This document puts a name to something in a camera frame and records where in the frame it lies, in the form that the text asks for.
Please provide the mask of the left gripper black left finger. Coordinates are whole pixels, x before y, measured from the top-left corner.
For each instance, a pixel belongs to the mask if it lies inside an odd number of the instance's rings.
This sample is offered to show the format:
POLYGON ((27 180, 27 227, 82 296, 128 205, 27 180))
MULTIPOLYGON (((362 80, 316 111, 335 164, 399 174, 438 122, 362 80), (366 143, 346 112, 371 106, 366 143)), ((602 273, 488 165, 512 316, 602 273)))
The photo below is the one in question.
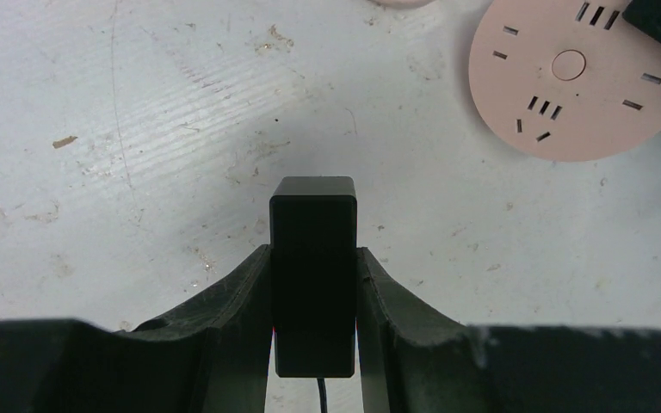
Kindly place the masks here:
POLYGON ((0 412, 261 412, 270 250, 131 331, 0 321, 0 412))

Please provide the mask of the black power adapter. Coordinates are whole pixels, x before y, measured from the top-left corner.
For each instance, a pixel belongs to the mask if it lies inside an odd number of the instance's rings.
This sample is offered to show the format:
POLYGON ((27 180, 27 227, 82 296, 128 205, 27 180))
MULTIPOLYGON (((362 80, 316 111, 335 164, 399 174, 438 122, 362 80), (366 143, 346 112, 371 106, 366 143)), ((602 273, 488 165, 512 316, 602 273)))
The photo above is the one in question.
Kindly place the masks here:
POLYGON ((348 176, 287 176, 269 201, 275 371, 355 373, 357 201, 348 176))

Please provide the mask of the pink round socket base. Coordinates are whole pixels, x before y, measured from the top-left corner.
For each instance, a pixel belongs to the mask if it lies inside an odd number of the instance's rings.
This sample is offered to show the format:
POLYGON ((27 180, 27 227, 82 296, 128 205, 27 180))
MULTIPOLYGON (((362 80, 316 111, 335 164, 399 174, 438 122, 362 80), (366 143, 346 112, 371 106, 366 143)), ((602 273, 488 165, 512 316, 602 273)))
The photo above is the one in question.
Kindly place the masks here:
POLYGON ((469 55, 485 124, 560 162, 633 149, 661 131, 661 44, 624 20, 624 1, 496 0, 469 55))

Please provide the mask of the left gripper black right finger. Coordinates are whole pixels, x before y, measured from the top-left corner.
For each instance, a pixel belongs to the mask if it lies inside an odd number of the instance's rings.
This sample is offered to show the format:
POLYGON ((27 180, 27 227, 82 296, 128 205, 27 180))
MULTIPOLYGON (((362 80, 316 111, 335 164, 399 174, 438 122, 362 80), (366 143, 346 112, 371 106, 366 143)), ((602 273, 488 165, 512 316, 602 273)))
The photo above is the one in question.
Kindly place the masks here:
POLYGON ((661 412, 661 330, 464 325, 357 251, 367 412, 661 412))

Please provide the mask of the pink cube socket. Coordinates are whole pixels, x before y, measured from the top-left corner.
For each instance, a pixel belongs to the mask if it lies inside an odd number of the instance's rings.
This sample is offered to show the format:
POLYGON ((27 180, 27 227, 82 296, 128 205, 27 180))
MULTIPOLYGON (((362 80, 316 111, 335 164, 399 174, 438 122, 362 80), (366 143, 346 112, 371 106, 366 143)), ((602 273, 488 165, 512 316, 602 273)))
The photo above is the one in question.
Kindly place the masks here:
POLYGON ((434 1, 435 0, 371 0, 372 3, 394 9, 415 9, 434 1))

